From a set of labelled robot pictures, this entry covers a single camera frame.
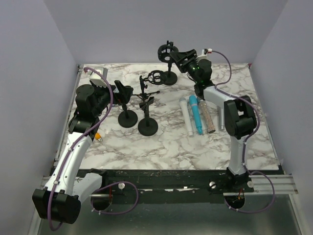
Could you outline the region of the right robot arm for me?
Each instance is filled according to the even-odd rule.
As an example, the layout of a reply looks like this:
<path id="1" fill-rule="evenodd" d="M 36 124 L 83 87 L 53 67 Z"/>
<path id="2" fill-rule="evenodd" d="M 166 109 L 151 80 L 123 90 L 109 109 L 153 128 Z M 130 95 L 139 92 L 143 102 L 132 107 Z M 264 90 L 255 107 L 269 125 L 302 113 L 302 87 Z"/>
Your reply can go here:
<path id="1" fill-rule="evenodd" d="M 257 109 L 248 95 L 236 96 L 219 89 L 211 81 L 211 61 L 200 59 L 194 49 L 171 51 L 170 57 L 181 73 L 191 76 L 197 97 L 214 103 L 224 113 L 224 127 L 231 136 L 230 162 L 226 170 L 230 177 L 225 179 L 225 187 L 235 192 L 243 186 L 241 178 L 248 175 L 245 151 L 247 140 L 259 127 Z"/>

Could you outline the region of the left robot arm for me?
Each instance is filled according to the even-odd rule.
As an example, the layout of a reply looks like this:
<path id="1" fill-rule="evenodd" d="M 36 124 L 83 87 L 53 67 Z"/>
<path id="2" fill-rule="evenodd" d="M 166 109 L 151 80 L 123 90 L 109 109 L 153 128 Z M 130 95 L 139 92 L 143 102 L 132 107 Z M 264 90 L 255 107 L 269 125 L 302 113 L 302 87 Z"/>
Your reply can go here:
<path id="1" fill-rule="evenodd" d="M 82 203 L 95 192 L 108 193 L 105 201 L 96 205 L 97 210 L 103 211 L 112 203 L 112 187 L 106 170 L 91 169 L 79 182 L 76 176 L 95 138 L 102 112 L 110 111 L 112 104 L 127 104 L 132 94 L 133 88 L 124 86 L 119 80 L 110 87 L 90 83 L 76 89 L 76 110 L 68 125 L 66 147 L 44 188 L 36 189 L 32 195 L 40 218 L 49 223 L 73 224 Z"/>

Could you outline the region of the blue microphone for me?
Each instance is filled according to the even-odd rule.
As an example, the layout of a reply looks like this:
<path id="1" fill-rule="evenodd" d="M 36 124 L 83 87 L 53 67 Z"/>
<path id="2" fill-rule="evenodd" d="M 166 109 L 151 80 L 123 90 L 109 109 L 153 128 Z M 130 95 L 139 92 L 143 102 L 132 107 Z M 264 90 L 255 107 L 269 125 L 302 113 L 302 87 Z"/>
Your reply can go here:
<path id="1" fill-rule="evenodd" d="M 193 118 L 194 118 L 197 132 L 199 135 L 202 135 L 203 130 L 202 130 L 201 117 L 200 117 L 199 108 L 198 108 L 198 100 L 195 95 L 189 96 L 189 104 L 192 109 Z"/>

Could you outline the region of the white microphone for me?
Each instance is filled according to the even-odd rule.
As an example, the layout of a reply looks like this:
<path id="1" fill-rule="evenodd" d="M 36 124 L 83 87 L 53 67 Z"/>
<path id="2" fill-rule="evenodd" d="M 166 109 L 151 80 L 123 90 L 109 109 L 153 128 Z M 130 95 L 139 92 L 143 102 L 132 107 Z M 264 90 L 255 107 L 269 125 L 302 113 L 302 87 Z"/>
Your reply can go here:
<path id="1" fill-rule="evenodd" d="M 184 117 L 187 134 L 189 137 L 192 137 L 194 134 L 193 134 L 191 119 L 190 119 L 190 115 L 188 111 L 187 100 L 185 97 L 182 97 L 179 99 L 179 105 L 180 105 L 180 108 Z"/>

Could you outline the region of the black round-base holder stand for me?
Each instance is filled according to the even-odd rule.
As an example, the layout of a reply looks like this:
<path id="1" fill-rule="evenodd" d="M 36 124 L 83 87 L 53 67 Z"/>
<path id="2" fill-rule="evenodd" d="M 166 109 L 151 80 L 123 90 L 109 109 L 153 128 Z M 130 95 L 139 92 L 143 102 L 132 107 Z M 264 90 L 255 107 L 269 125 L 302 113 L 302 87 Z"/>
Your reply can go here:
<path id="1" fill-rule="evenodd" d="M 118 116 L 119 125 L 124 128 L 134 127 L 138 121 L 137 114 L 127 108 L 125 101 L 122 101 L 121 99 L 119 99 L 118 101 L 123 110 Z"/>

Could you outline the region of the black round-base clip stand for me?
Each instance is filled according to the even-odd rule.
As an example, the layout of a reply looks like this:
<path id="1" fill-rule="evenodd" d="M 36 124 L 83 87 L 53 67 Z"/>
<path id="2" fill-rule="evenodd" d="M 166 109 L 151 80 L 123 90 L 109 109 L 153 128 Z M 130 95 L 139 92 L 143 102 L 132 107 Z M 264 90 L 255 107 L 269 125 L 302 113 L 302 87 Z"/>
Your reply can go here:
<path id="1" fill-rule="evenodd" d="M 158 123 L 149 115 L 149 106 L 153 104 L 154 99 L 152 96 L 139 104 L 140 109 L 144 112 L 144 118 L 138 123 L 138 131 L 147 137 L 154 135 L 158 130 Z"/>

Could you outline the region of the silver microphone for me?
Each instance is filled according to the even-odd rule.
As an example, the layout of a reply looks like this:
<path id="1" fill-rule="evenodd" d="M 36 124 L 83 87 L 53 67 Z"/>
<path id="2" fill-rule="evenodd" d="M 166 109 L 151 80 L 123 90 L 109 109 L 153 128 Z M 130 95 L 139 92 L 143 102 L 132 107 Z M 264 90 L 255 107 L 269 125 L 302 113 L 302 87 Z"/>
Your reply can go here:
<path id="1" fill-rule="evenodd" d="M 217 107 L 218 111 L 218 125 L 219 125 L 219 130 L 224 131 L 224 109 L 221 107 Z"/>

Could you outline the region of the glitter microphone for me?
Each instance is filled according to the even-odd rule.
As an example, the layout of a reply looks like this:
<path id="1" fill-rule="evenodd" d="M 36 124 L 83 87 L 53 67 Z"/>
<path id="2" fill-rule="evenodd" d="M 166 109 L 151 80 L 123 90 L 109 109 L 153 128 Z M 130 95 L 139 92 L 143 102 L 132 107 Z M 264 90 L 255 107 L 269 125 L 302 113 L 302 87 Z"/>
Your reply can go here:
<path id="1" fill-rule="evenodd" d="M 204 100 L 200 101 L 199 107 L 200 107 L 201 113 L 203 115 L 204 121 L 207 125 L 208 133 L 209 134 L 214 133 L 216 131 L 216 128 L 215 128 L 215 125 L 213 123 L 213 119 L 211 117 L 209 107 L 208 107 L 206 101 L 204 101 Z"/>

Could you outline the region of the black round-base shock-mount stand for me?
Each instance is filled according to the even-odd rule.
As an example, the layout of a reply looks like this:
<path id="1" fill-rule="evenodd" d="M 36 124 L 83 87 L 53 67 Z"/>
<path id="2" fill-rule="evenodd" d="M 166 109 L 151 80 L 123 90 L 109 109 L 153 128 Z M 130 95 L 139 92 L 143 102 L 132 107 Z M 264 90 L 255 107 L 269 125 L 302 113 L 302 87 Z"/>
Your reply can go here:
<path id="1" fill-rule="evenodd" d="M 168 66 L 168 70 L 164 71 L 160 75 L 160 79 L 164 85 L 172 86 L 174 85 L 178 78 L 177 75 L 171 70 L 173 60 L 170 57 L 170 52 L 178 52 L 178 48 L 174 46 L 174 43 L 171 41 L 166 42 L 166 44 L 161 45 L 157 50 L 157 56 L 159 61 L 166 63 Z"/>

